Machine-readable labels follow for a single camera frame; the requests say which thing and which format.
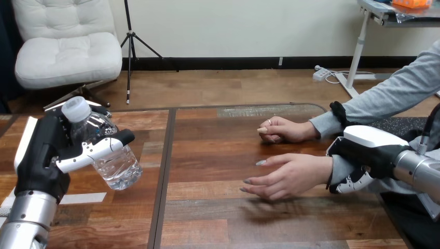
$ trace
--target human hand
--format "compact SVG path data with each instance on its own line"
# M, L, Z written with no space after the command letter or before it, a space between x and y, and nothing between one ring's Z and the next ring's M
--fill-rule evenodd
M261 165L282 166L266 176L244 180L249 185L240 190L273 201L293 197L316 185L326 184L333 171L333 158L284 154L270 157Z
M320 136L311 122L295 123L280 117L272 117L264 121L257 131L263 141L269 143L279 143L283 140L299 143Z

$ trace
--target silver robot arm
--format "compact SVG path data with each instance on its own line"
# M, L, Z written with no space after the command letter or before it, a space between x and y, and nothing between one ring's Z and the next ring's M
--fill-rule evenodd
M134 140L122 130L98 141L72 145L60 117L29 118L15 159L18 176L11 209L0 233L1 249L44 249L57 206L66 194L70 176L78 170L122 149Z
M421 192L419 199L437 220L440 217L440 161L421 153L423 149L414 151L405 140L388 132L368 126L349 126L343 137L338 137L329 147L327 155L340 155L359 168L330 186L330 191L358 191L376 178L391 177Z

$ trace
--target wrist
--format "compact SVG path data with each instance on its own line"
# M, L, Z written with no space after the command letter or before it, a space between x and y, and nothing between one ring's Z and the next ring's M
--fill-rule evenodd
M320 133L315 128L315 126L312 124L312 122L307 121L305 123L302 123L301 125L304 126L305 140L319 139L321 137Z

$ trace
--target tape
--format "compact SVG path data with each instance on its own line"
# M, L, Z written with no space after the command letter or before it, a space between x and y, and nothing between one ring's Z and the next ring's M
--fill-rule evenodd
M2 208L11 208L13 205L13 202L15 201L15 195L14 195L15 188L11 191L8 197L5 198L5 200L2 202ZM65 195L63 199L60 202L60 205L65 204L82 204L82 203L95 203L95 202L102 202L105 198L105 195L107 193L84 193L84 194L78 194L78 195ZM0 227L3 225L3 223L6 221L6 218L0 218Z

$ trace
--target woman's left hand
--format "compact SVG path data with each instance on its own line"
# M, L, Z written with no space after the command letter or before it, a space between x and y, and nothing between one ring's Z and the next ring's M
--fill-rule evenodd
M333 171L333 158L284 154L270 157L261 165L282 166L266 176L244 180L250 186L240 190L273 201L297 196L316 185L326 184Z

